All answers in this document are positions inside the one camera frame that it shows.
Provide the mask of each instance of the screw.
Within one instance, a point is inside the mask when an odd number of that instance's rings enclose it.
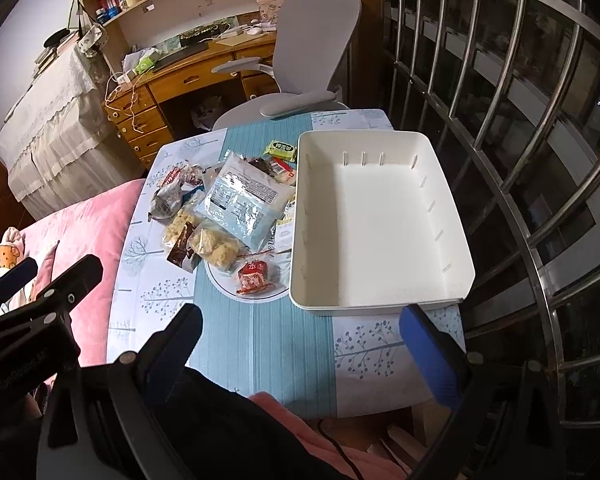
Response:
[[[136,360],[136,353],[135,352],[124,352],[119,358],[118,360],[123,364],[123,365],[129,365],[131,364],[133,361]]]
[[[532,372],[541,372],[542,371],[542,365],[536,361],[535,359],[531,359],[526,366],[529,368],[529,370],[531,370]]]
[[[466,360],[472,365],[481,365],[484,363],[484,357],[482,357],[480,352],[469,352],[466,355]]]

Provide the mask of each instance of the green snack package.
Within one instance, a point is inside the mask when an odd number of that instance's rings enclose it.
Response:
[[[281,142],[280,140],[272,140],[264,150],[264,155],[276,156],[288,162],[295,162],[297,151],[298,149],[291,144]]]

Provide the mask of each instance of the wooden desk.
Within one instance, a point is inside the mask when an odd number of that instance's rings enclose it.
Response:
[[[242,83],[244,100],[277,92],[275,81],[261,72],[211,72],[213,67],[222,63],[251,56],[259,56],[264,64],[271,65],[275,44],[275,32],[237,46],[210,42],[204,52],[187,57],[157,74],[149,70],[131,83],[122,85],[116,98],[108,106],[102,105],[109,120],[118,127],[118,136],[123,137],[145,167],[150,168],[160,147],[175,140],[166,105],[171,99],[236,78]]]

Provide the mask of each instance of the chair armrest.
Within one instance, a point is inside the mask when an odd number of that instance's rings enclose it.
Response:
[[[300,110],[304,110],[312,105],[327,103],[336,99],[336,94],[328,90],[318,90],[315,92],[307,92],[290,96],[281,102],[274,102],[264,105],[260,109],[261,115],[268,119],[282,117]]]
[[[261,57],[245,57],[242,59],[236,59],[235,61],[227,61],[222,65],[215,66],[211,69],[211,72],[216,73],[229,73],[229,72],[240,72],[241,70],[259,70]]]

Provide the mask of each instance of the chair seat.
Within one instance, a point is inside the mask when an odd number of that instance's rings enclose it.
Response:
[[[278,93],[278,94],[266,94],[260,97],[256,97],[251,101],[247,101],[235,108],[232,108],[228,112],[222,114],[220,118],[214,124],[214,130],[220,130],[222,128],[228,128],[229,126],[237,126],[238,124],[249,124],[264,121],[266,118],[260,113],[260,109],[269,103],[279,103],[294,97],[294,94]],[[317,110],[328,111],[328,110],[346,110],[347,107],[342,103],[336,101],[330,101],[327,103],[320,103],[298,113],[315,112]]]

